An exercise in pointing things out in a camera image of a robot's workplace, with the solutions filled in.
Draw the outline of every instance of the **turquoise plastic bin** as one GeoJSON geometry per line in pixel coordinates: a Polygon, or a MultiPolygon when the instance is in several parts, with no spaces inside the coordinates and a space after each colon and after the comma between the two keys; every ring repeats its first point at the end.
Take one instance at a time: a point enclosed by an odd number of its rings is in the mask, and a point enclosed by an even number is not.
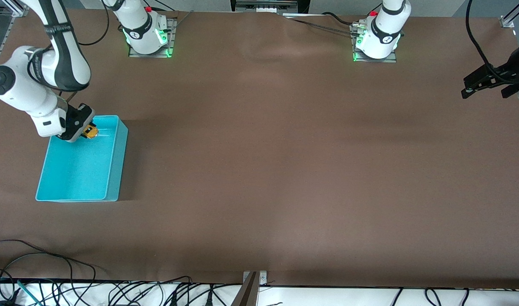
{"type": "Polygon", "coordinates": [[[95,116],[99,134],[74,143],[52,136],[36,190],[36,201],[117,201],[127,145],[118,116],[95,116]]]}

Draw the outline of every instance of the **metal bracket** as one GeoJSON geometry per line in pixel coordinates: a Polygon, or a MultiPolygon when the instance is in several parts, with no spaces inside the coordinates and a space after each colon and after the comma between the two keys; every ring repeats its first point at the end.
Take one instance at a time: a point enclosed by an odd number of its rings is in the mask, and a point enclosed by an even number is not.
{"type": "Polygon", "coordinates": [[[508,12],[507,15],[501,16],[499,19],[499,23],[502,28],[514,28],[514,23],[512,21],[518,17],[519,15],[519,3],[508,12]]]}
{"type": "Polygon", "coordinates": [[[499,24],[502,28],[514,28],[514,23],[510,21],[510,23],[507,23],[506,19],[503,19],[504,16],[499,17],[499,24]]]}
{"type": "MultiPolygon", "coordinates": [[[[252,271],[244,271],[244,275],[242,276],[242,282],[246,281],[246,278],[248,278],[248,275],[250,275],[252,271]]],[[[267,283],[267,271],[258,271],[259,273],[259,284],[265,285],[267,283]]]]}
{"type": "Polygon", "coordinates": [[[152,57],[152,58],[169,58],[172,57],[174,50],[174,39],[176,38],[176,26],[178,21],[176,18],[167,18],[167,43],[163,45],[159,50],[152,54],[139,54],[129,46],[129,57],[152,57]]]}

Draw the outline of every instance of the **white robotic arm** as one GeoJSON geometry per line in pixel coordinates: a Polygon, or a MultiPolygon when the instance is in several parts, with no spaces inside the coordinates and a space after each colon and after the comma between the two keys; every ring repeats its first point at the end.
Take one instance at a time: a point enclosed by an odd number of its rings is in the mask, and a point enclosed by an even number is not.
{"type": "Polygon", "coordinates": [[[94,110],[86,105],[78,109],[69,106],[51,89],[85,89],[91,78],[89,64],[81,53],[61,0],[22,1],[42,20],[53,50],[17,48],[0,65],[0,99],[28,113],[40,136],[57,135],[74,142],[84,130],[96,130],[91,122],[94,110]]]}
{"type": "Polygon", "coordinates": [[[140,0],[101,1],[116,14],[127,42],[139,54],[152,54],[166,45],[166,16],[152,10],[146,11],[140,0]]]}
{"type": "Polygon", "coordinates": [[[407,0],[383,0],[378,15],[360,20],[365,31],[356,47],[370,58],[386,58],[397,47],[401,29],[410,15],[411,4],[407,0]]]}

